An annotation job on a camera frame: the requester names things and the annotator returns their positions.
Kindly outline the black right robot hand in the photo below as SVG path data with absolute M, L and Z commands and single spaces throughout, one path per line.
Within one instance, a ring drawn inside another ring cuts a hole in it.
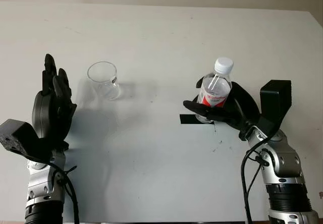
M 183 101 L 183 105 L 190 111 L 206 117 L 207 120 L 224 122 L 239 131 L 239 138 L 246 141 L 249 129 L 255 125 L 260 117 L 258 106 L 252 96 L 238 83 L 232 82 L 231 91 L 224 106 L 210 107 L 193 100 Z

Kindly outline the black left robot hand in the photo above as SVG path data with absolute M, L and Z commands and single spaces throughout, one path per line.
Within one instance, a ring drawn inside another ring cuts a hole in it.
M 57 70 L 54 58 L 45 55 L 42 89 L 37 93 L 32 111 L 32 126 L 51 149 L 66 151 L 65 141 L 77 105 L 72 103 L 67 73 Z

